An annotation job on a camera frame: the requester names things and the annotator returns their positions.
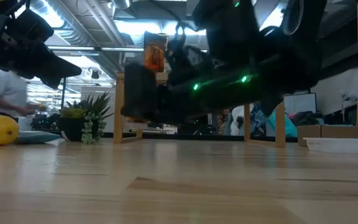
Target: green led light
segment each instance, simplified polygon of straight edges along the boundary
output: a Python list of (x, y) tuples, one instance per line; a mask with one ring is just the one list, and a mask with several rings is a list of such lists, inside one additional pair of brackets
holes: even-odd
[(244, 76), (244, 77), (241, 78), (241, 82), (246, 82), (247, 79), (248, 79), (248, 77), (247, 77), (247, 76)]

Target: white shirt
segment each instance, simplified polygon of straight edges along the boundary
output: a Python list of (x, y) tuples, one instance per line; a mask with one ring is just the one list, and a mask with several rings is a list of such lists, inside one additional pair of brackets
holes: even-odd
[[(13, 72), (4, 72), (0, 70), (0, 97), (13, 106), (27, 106), (27, 85), (25, 80)], [(7, 113), (12, 117), (18, 116), (16, 111), (4, 110), (0, 112)]]

